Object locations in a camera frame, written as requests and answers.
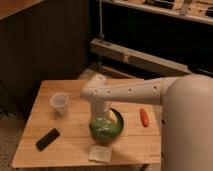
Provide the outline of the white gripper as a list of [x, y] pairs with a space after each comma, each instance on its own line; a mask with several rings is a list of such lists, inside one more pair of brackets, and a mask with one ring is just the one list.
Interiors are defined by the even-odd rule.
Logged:
[[91, 118], [93, 127], [110, 127], [114, 124], [116, 124], [116, 120], [110, 115], [93, 115]]

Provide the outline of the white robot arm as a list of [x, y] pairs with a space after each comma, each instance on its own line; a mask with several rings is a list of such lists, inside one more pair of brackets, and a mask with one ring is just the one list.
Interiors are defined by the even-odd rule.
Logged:
[[92, 116], [108, 117], [110, 102], [162, 105], [163, 98], [177, 77], [161, 77], [132, 83], [109, 85], [101, 75], [94, 75], [81, 89], [81, 97], [90, 104]]

